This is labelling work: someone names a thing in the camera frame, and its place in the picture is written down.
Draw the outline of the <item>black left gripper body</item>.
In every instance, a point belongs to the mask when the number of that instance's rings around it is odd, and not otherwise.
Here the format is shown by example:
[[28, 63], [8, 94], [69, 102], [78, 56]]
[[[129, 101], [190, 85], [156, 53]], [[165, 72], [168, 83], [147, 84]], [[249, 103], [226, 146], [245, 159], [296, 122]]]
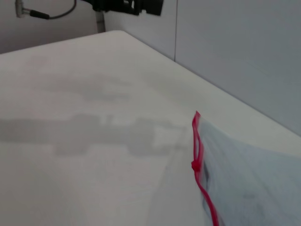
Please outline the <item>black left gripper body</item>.
[[94, 11], [123, 11], [124, 5], [121, 0], [93, 0]]

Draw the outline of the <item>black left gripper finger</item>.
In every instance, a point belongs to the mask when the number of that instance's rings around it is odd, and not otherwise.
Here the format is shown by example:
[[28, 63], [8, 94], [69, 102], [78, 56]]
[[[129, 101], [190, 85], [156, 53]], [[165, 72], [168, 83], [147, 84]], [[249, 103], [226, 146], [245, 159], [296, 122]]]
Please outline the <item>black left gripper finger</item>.
[[147, 14], [160, 16], [163, 8], [163, 0], [124, 0], [123, 6], [126, 13], [138, 16], [142, 11]]

